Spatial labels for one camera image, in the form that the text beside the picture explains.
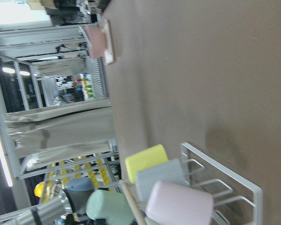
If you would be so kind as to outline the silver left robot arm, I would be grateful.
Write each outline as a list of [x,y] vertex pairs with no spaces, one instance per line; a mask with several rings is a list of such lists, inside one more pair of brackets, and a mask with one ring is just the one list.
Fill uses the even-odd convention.
[[90,178],[70,180],[51,200],[0,216],[0,225],[53,225],[66,216],[66,225],[87,225],[86,203],[95,190]]

